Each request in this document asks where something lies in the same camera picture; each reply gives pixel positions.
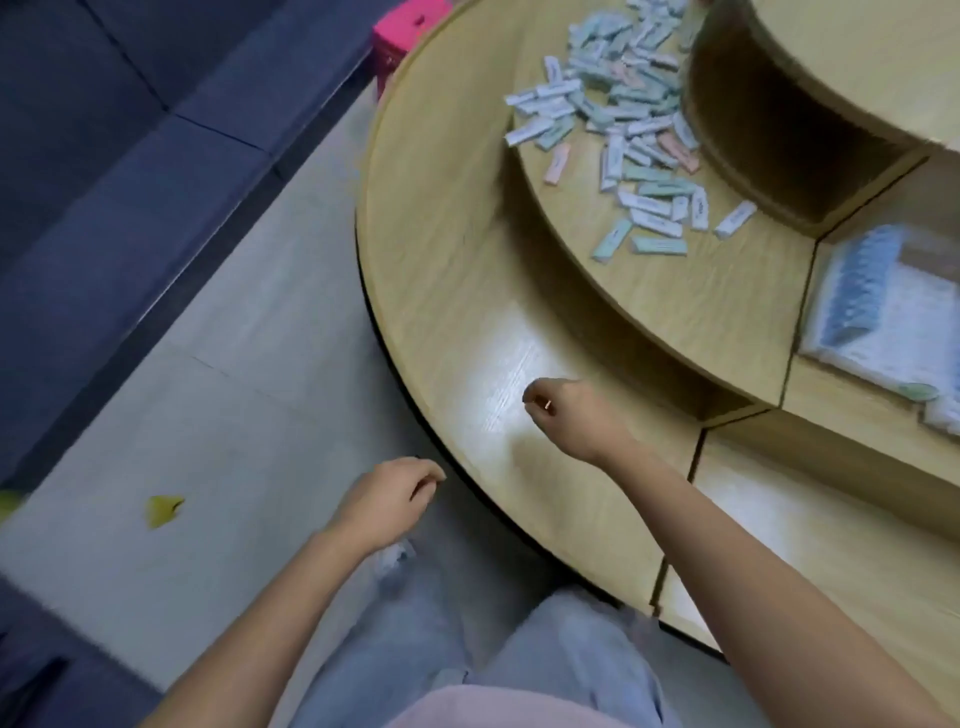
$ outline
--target gray sofa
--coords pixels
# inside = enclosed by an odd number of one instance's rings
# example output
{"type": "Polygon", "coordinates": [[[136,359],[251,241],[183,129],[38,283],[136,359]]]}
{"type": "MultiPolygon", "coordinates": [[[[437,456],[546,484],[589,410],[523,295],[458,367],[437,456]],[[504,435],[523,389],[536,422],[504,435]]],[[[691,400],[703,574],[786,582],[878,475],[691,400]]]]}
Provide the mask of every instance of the gray sofa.
{"type": "Polygon", "coordinates": [[[276,195],[396,1],[0,0],[0,483],[276,195]]]}

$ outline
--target leg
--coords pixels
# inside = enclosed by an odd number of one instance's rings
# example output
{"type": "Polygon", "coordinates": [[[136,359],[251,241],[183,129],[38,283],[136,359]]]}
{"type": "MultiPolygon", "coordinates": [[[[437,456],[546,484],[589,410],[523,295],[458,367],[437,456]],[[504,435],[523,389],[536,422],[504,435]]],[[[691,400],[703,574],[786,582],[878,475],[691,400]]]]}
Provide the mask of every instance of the leg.
{"type": "Polygon", "coordinates": [[[430,690],[465,679],[463,626],[439,570],[407,555],[378,590],[317,673],[292,728],[382,728],[430,690]]]}
{"type": "Polygon", "coordinates": [[[470,682],[553,695],[635,728],[680,726],[621,617],[582,590],[544,601],[470,682]]]}

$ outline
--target left arm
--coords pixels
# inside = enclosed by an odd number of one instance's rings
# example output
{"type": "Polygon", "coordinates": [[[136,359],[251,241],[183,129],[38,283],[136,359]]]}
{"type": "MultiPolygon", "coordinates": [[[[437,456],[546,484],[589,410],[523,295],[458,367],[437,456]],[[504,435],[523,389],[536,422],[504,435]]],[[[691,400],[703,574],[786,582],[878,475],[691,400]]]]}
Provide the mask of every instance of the left arm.
{"type": "Polygon", "coordinates": [[[368,555],[398,541],[444,480],[430,460],[360,478],[253,604],[174,683],[142,728],[262,728],[337,591],[368,555]]]}

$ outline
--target person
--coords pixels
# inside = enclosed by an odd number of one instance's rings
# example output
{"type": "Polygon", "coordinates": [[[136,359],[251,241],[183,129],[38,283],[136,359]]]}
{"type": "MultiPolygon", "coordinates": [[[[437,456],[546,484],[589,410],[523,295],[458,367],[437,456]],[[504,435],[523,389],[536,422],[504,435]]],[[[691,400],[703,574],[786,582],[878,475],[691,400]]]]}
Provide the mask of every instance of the person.
{"type": "MultiPolygon", "coordinates": [[[[873,638],[635,439],[588,384],[537,379],[523,403],[562,452],[623,490],[773,725],[955,725],[873,638]]],[[[436,463],[412,457],[362,476],[143,726],[266,726],[338,588],[413,528],[443,481],[436,463]]],[[[296,728],[679,724],[613,608],[561,591],[473,672],[436,571],[406,544],[393,550],[378,598],[318,673],[296,728]]]]}

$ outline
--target right arm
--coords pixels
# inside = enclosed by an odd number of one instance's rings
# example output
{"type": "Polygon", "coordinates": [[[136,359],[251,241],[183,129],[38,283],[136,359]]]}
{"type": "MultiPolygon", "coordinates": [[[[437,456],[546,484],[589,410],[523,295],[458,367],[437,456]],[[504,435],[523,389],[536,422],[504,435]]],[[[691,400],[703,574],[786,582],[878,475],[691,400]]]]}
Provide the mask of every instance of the right arm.
{"type": "Polygon", "coordinates": [[[588,384],[538,379],[523,400],[555,445],[630,499],[778,728],[955,725],[833,602],[637,442],[588,384]]]}

